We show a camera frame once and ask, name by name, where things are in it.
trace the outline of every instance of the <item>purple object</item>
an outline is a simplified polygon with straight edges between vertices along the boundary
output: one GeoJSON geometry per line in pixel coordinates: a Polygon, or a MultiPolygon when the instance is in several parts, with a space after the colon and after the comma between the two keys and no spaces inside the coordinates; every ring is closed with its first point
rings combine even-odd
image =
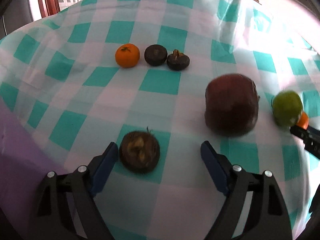
{"type": "Polygon", "coordinates": [[[39,149],[0,98],[0,206],[23,238],[36,188],[49,171],[67,173],[39,149]]]}

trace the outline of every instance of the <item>lime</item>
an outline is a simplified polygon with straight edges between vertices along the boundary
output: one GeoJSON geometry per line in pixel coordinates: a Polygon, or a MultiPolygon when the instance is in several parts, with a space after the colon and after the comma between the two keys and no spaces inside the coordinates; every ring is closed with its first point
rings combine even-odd
{"type": "Polygon", "coordinates": [[[279,126],[290,127],[299,121],[303,105],[296,92],[281,91],[272,100],[272,111],[279,126]]]}

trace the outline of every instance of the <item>orange object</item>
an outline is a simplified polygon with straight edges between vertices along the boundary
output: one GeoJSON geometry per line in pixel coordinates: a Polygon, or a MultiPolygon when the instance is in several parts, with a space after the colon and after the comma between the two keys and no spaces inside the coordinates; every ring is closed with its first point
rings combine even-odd
{"type": "Polygon", "coordinates": [[[305,112],[302,112],[300,120],[297,122],[297,126],[307,129],[309,126],[309,117],[305,112]]]}
{"type": "Polygon", "coordinates": [[[116,51],[116,62],[120,67],[129,68],[137,65],[140,59],[140,51],[133,44],[124,44],[116,51]]]}

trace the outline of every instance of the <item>teal and white tablecloth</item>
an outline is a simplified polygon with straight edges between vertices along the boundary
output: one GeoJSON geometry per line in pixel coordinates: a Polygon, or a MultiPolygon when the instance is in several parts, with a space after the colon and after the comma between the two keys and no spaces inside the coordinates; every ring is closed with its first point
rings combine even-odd
{"type": "Polygon", "coordinates": [[[65,169],[88,164],[132,130],[148,127],[158,139],[152,173],[134,175],[118,162],[95,197],[117,240],[205,237],[225,199],[201,160],[205,140],[247,171],[273,172],[297,236],[320,182],[319,163],[276,127],[270,102],[296,90],[320,128],[319,69],[310,45],[252,0],[83,0],[0,41],[0,95],[65,169]],[[129,42],[142,58],[120,69],[114,54],[129,42]],[[148,66],[144,50],[156,43],[186,53],[190,66],[148,66]],[[257,125],[240,138],[217,137],[204,123],[205,88],[226,73],[250,77],[261,96],[257,125]]]}

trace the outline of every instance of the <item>silver screw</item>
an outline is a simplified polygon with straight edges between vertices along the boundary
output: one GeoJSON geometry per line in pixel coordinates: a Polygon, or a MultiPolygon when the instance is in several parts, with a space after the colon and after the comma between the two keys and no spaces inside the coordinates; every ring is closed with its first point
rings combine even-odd
{"type": "Polygon", "coordinates": [[[52,178],[53,176],[54,176],[54,171],[50,171],[50,172],[48,172],[48,174],[47,174],[47,176],[48,176],[48,178],[52,178]]]}
{"type": "Polygon", "coordinates": [[[87,166],[84,166],[84,165],[78,168],[79,172],[85,172],[86,170],[87,170],[87,166]]]}
{"type": "Polygon", "coordinates": [[[233,165],[232,168],[234,171],[238,171],[238,172],[242,170],[241,166],[239,165],[233,165]]]}
{"type": "Polygon", "coordinates": [[[271,172],[271,171],[265,171],[264,174],[265,174],[267,177],[272,177],[272,172],[271,172]]]}

